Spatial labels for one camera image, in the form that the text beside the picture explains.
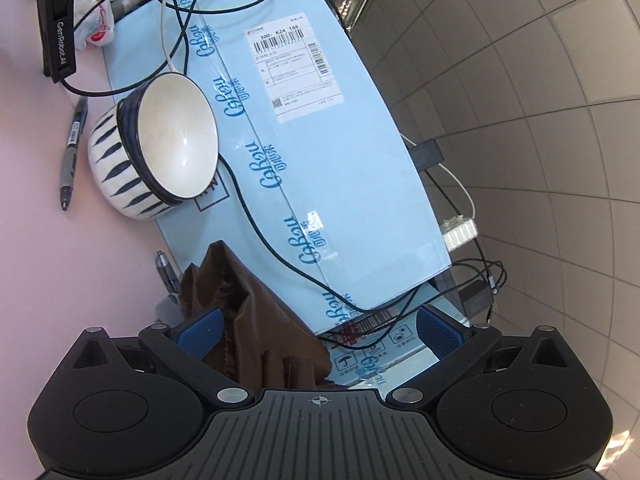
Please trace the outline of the brown leather jacket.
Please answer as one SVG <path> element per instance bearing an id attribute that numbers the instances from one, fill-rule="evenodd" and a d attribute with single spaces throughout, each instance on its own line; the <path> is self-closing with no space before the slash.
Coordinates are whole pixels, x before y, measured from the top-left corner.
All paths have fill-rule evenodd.
<path id="1" fill-rule="evenodd" d="M 203 362 L 255 396 L 334 387 L 319 338 L 221 240 L 184 271 L 179 301 L 189 318 L 221 310 L 221 340 Z"/>

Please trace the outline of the white power strip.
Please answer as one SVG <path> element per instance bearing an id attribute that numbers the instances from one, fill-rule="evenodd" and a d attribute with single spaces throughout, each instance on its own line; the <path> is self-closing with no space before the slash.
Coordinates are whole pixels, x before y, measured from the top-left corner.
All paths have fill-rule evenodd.
<path id="1" fill-rule="evenodd" d="M 475 220 L 465 216 L 455 216 L 445 220 L 440 225 L 440 232 L 448 252 L 454 252 L 472 242 L 478 235 Z"/>

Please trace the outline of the black power adapter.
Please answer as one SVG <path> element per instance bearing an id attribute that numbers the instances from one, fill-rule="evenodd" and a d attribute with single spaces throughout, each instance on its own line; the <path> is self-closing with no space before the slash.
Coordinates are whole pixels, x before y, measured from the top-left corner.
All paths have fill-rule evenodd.
<path id="1" fill-rule="evenodd" d="M 419 172 L 427 171 L 439 164 L 442 164 L 445 157 L 435 139 L 416 144 L 409 148 L 409 155 L 413 165 Z"/>

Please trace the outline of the white blue striped bowl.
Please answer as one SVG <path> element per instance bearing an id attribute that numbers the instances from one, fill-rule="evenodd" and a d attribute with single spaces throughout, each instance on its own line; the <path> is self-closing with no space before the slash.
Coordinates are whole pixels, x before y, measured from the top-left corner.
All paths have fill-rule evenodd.
<path id="1" fill-rule="evenodd" d="M 118 212 L 150 220 L 202 195 L 218 162 L 216 119 L 189 77 L 163 73 L 121 99 L 88 136 L 94 182 Z"/>

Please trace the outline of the grey ballpoint pen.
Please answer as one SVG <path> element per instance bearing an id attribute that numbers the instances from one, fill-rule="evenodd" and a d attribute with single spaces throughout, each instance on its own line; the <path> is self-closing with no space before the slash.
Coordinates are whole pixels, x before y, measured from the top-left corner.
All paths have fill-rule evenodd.
<path id="1" fill-rule="evenodd" d="M 74 109 L 61 164 L 60 205 L 62 211 L 66 211 L 72 201 L 79 140 L 85 128 L 87 115 L 88 99 L 81 96 Z"/>

